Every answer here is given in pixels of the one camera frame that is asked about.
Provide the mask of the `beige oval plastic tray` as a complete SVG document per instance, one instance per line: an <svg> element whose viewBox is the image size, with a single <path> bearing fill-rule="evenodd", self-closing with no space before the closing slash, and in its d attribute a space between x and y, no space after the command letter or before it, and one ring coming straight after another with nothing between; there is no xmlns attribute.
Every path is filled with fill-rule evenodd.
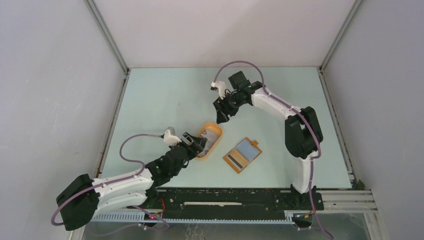
<svg viewBox="0 0 424 240"><path fill-rule="evenodd" d="M204 137L207 140L204 150L196 156L197 160L205 160L221 140L223 129L215 122L207 122L195 136Z"/></svg>

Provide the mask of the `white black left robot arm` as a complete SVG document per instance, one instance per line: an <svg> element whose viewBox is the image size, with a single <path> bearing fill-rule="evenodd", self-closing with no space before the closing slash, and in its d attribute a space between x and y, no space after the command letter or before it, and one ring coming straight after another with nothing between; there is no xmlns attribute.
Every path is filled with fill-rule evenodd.
<svg viewBox="0 0 424 240"><path fill-rule="evenodd" d="M169 146L159 158L140 164L137 170L106 178L78 176L56 198L58 209L51 217L51 224L73 231L87 225L94 217L125 207L153 208L158 202L157 188L176 177L189 162L204 151L207 138L187 132L182 137L168 127L163 134L151 134Z"/></svg>

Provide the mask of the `silver patterned card in tray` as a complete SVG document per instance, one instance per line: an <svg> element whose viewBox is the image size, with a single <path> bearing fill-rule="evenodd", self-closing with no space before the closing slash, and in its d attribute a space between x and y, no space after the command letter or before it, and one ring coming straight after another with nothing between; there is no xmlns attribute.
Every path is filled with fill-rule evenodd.
<svg viewBox="0 0 424 240"><path fill-rule="evenodd" d="M207 138L204 154L202 156L198 156L199 158L203 158L212 149L212 147L214 146L214 144L218 140L219 135L217 133L209 130L209 129L206 129L200 134L200 136Z"/></svg>

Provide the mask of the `gold card with black stripe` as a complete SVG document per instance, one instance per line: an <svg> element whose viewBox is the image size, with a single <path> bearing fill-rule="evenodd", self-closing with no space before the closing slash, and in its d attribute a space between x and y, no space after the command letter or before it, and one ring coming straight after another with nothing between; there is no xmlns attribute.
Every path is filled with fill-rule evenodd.
<svg viewBox="0 0 424 240"><path fill-rule="evenodd" d="M232 165L236 171L242 171L249 165L249 161L241 155L239 151L233 148L226 156L227 162Z"/></svg>

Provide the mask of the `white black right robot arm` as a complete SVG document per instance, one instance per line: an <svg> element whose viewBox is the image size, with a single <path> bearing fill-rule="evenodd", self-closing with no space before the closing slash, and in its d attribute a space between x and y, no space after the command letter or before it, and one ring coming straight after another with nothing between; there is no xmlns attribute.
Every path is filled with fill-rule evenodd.
<svg viewBox="0 0 424 240"><path fill-rule="evenodd" d="M308 191L312 188L312 162L321 156L320 144L324 139L316 111L310 106L300 108L287 103L272 93L263 80L250 82L242 71L228 80L233 90L229 90L223 81L211 83L211 90L219 94L213 102L217 124L228 122L246 104L283 121L285 146L298 159L297 175L292 183L297 191L291 194L290 201L295 208L304 209L311 202Z"/></svg>

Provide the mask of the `orange leather card holder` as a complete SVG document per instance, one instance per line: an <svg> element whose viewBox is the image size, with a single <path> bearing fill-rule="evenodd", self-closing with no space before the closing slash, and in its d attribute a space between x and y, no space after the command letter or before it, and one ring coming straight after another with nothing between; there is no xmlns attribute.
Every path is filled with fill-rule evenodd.
<svg viewBox="0 0 424 240"><path fill-rule="evenodd" d="M245 137L233 147L222 159L237 173L243 172L258 156L262 154L256 140Z"/></svg>

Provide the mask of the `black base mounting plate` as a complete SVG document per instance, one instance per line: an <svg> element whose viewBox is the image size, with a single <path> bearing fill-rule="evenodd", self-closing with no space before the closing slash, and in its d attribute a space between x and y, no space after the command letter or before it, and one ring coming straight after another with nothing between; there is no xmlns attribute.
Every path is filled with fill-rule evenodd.
<svg viewBox="0 0 424 240"><path fill-rule="evenodd" d="M317 188L312 194L290 188L193 188L160 187L140 205L163 210L166 218L277 220L288 211L324 210Z"/></svg>

